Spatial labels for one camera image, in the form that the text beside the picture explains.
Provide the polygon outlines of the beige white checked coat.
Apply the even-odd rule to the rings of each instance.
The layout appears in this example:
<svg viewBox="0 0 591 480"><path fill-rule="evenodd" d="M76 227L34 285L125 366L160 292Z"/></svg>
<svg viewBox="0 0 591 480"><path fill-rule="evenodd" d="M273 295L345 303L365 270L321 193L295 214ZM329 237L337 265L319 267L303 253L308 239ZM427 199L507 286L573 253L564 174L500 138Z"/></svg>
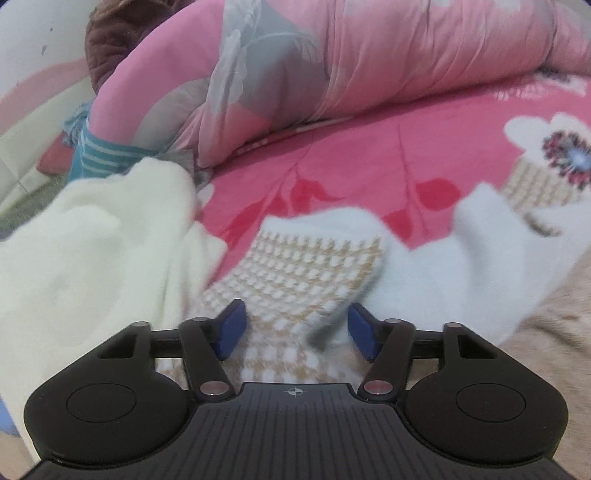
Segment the beige white checked coat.
<svg viewBox="0 0 591 480"><path fill-rule="evenodd" d="M541 144L590 164L590 131L557 114L519 117L533 141L502 188L478 185L455 207L450 234L410 249L360 208L267 217L242 260L188 309L208 316L245 301L249 329L226 363L235 383L358 383L360 355L346 330L349 304L424 330L460 322L507 340L590 245L590 195L545 167Z"/></svg>

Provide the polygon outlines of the white fleece blanket pile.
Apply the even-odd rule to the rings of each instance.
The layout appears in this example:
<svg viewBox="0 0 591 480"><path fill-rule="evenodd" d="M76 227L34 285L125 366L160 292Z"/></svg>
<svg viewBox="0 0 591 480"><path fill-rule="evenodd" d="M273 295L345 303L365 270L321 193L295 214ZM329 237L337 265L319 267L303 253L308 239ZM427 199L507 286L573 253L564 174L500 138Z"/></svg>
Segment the white fleece blanket pile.
<svg viewBox="0 0 591 480"><path fill-rule="evenodd" d="M1 397L17 428L44 381L135 321L176 326L225 254L197 217L211 200L180 166L69 183L1 244Z"/></svg>

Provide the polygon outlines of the pink flowered bed sheet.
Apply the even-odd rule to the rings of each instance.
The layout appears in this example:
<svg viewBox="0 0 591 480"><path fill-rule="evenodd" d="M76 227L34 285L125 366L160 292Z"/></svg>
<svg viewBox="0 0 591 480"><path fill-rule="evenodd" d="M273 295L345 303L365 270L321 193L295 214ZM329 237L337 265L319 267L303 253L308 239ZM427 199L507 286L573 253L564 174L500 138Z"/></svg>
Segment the pink flowered bed sheet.
<svg viewBox="0 0 591 480"><path fill-rule="evenodd" d="M415 248L484 182L519 211L588 197L589 79L538 72L264 145L215 171L202 221L228 246L221 272L270 215L360 207Z"/></svg>

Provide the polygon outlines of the teal striped cloth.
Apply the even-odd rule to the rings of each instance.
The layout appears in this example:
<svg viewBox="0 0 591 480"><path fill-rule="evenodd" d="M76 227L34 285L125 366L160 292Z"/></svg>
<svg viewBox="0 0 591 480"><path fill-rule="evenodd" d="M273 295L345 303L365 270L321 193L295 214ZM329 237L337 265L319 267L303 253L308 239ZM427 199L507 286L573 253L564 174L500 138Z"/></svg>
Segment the teal striped cloth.
<svg viewBox="0 0 591 480"><path fill-rule="evenodd" d="M125 174L143 158L155 155L156 152L151 150L102 140L89 131L88 121L85 121L78 137L67 181Z"/></svg>

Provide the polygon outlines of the red pillow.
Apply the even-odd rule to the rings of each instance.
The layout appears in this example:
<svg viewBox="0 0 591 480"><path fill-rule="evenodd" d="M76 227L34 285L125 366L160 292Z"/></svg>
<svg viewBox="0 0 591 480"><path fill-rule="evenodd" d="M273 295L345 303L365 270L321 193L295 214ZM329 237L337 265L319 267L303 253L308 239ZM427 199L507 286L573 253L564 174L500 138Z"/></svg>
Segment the red pillow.
<svg viewBox="0 0 591 480"><path fill-rule="evenodd" d="M36 169L44 175L64 175L70 170L75 149L65 143L64 133L60 133L41 155Z"/></svg>

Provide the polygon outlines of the blue crumpled cloth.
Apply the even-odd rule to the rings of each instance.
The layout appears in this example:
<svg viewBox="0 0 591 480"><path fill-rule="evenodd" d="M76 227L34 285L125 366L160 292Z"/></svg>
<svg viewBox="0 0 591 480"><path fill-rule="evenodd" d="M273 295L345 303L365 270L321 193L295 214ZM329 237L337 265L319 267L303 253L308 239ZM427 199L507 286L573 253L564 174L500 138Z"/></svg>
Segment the blue crumpled cloth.
<svg viewBox="0 0 591 480"><path fill-rule="evenodd" d="M75 148L80 133L86 124L87 118L90 113L92 101L84 102L78 106L78 108L71 114L63 123L63 144Z"/></svg>

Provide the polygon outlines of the pink floral duvet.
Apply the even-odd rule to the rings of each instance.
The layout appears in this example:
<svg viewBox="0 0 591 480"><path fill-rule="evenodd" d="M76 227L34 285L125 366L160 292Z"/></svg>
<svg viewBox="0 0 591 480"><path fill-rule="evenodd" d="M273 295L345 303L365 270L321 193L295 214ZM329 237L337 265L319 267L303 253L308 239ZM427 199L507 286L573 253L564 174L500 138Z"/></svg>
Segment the pink floral duvet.
<svg viewBox="0 0 591 480"><path fill-rule="evenodd" d="M207 168L275 131L541 67L590 71L590 22L557 1L197 1L116 67L87 121Z"/></svg>

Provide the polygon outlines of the pink white headboard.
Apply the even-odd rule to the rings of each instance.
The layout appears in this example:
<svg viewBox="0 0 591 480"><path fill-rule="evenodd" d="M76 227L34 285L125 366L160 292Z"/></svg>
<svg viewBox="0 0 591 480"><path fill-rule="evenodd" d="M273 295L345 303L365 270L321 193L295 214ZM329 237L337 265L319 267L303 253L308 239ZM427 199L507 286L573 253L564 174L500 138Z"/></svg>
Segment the pink white headboard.
<svg viewBox="0 0 591 480"><path fill-rule="evenodd" d="M44 185L37 162L62 131L64 121L93 90L86 61L48 67L16 84L1 99L1 209Z"/></svg>

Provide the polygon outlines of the woman in purple coat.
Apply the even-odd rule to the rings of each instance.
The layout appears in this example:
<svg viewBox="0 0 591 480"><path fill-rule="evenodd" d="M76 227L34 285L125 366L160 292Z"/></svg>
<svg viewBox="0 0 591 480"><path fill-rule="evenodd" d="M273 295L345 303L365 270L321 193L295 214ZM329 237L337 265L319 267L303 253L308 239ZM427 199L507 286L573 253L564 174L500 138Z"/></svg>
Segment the woman in purple coat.
<svg viewBox="0 0 591 480"><path fill-rule="evenodd" d="M100 1L89 16L85 58L97 93L116 67L156 27L192 0Z"/></svg>

